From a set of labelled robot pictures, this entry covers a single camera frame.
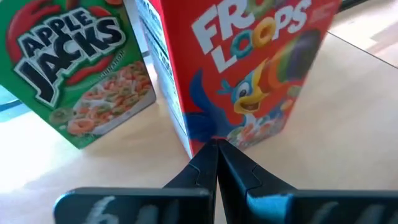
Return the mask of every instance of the red cereal box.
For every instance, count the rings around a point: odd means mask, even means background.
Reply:
[[[159,83],[190,157],[279,133],[340,0],[136,0]]]

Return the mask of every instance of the wooden table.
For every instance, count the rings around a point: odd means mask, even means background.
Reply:
[[[154,105],[84,151],[32,113],[0,124],[0,223],[52,223],[55,200],[76,187],[167,183],[188,156],[156,90]],[[285,130],[245,153],[300,189],[398,189],[397,127],[398,70],[329,35]],[[224,223],[220,197],[217,207]]]

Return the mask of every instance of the cereal bowl image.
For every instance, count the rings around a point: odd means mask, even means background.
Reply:
[[[142,62],[114,72],[86,91],[73,107],[69,134],[103,135],[153,101],[149,76]]]

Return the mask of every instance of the apple jacks cereal box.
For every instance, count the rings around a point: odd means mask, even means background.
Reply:
[[[76,147],[155,101],[121,0],[3,0],[0,11],[0,85]]]
[[[279,133],[340,0],[136,0],[159,81],[190,156]]]

